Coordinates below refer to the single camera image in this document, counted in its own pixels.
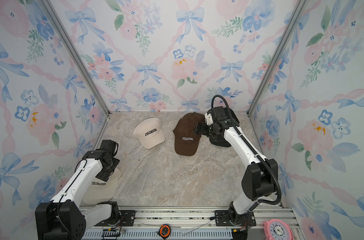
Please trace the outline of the cream colorado cap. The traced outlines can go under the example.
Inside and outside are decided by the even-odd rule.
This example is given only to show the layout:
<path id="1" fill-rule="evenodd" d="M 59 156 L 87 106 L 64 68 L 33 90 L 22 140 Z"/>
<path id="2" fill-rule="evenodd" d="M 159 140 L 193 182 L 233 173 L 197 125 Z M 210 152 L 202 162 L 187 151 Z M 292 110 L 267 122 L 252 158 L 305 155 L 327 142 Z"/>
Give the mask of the cream colorado cap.
<path id="1" fill-rule="evenodd" d="M 115 168 L 107 182 L 94 178 L 83 196 L 82 203 L 84 205 L 96 205 L 100 202 L 110 201 L 115 194 L 121 176 L 122 172 Z"/>
<path id="2" fill-rule="evenodd" d="M 158 118 L 143 120 L 134 129 L 133 137 L 139 140 L 142 146 L 148 150 L 166 140 L 162 131 L 162 123 Z"/>

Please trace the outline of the brown Colorado cap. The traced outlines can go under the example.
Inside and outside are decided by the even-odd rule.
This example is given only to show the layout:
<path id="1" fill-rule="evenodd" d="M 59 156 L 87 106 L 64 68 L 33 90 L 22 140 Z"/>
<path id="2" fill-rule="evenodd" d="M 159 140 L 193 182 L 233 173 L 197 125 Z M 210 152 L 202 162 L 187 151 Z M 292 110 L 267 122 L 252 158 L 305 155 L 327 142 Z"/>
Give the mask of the brown Colorado cap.
<path id="1" fill-rule="evenodd" d="M 197 123 L 203 123 L 205 116 L 199 113 L 184 115 L 177 123 L 173 133 L 175 135 L 175 152 L 181 156 L 193 156 L 198 149 L 200 135 L 194 130 Z"/>

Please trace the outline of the cream Colorado cap back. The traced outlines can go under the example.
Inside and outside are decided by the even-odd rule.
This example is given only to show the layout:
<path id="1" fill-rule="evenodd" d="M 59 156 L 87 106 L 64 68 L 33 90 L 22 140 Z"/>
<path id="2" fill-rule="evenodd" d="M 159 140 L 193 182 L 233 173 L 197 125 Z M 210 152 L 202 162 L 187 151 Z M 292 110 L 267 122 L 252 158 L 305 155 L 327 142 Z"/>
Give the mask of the cream Colorado cap back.
<path id="1" fill-rule="evenodd" d="M 148 150 L 166 140 L 162 131 L 162 123 L 158 118 L 143 120 L 134 129 L 133 137 L 139 140 L 142 146 Z"/>

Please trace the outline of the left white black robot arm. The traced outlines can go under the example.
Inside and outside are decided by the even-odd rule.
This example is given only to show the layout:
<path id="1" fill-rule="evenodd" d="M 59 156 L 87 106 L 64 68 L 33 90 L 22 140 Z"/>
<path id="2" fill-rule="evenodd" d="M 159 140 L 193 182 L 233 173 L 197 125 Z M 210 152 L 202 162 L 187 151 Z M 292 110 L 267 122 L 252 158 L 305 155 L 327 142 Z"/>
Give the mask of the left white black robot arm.
<path id="1" fill-rule="evenodd" d="M 66 185 L 49 202 L 38 205 L 35 218 L 39 240 L 80 240 L 88 229 L 100 222 L 112 227 L 122 222 L 118 204 L 114 201 L 80 210 L 93 179 L 107 182 L 114 173 L 120 162 L 115 157 L 118 147 L 113 140 L 103 140 L 99 149 L 86 152 Z"/>

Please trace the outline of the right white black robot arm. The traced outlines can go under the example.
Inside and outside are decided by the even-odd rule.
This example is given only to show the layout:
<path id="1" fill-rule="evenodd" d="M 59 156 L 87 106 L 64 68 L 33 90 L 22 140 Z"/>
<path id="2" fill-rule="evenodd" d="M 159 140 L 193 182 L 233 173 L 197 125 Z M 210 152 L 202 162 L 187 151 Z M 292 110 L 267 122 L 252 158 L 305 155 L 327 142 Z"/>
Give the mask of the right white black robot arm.
<path id="1" fill-rule="evenodd" d="M 205 121 L 197 124 L 195 133 L 229 143 L 245 165 L 241 182 L 243 192 L 229 207 L 228 218 L 233 225 L 246 223 L 260 204 L 280 203 L 277 162 L 267 159 L 255 148 L 229 108 L 220 106 L 210 109 L 205 114 Z"/>

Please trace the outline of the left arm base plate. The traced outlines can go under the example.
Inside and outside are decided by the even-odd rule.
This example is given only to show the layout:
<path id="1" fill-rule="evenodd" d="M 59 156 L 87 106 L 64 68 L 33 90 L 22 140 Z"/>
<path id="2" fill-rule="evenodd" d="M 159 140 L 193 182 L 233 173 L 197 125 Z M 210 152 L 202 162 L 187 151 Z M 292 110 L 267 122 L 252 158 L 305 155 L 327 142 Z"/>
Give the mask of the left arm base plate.
<path id="1" fill-rule="evenodd" d="M 135 210 L 119 210 L 117 217 L 110 217 L 107 220 L 96 224 L 96 227 L 132 227 L 136 216 Z"/>

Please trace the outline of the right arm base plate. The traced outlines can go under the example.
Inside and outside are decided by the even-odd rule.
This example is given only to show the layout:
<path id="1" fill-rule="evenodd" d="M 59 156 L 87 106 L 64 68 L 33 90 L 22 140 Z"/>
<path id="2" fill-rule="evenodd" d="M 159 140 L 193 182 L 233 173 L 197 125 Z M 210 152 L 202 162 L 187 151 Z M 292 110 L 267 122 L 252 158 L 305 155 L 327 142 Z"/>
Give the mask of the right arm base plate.
<path id="1" fill-rule="evenodd" d="M 215 210 L 214 220 L 217 227 L 242 227 L 247 224 L 248 228 L 257 225 L 256 218 L 253 212 L 247 212 L 243 215 L 238 215 L 236 212 L 229 210 Z"/>

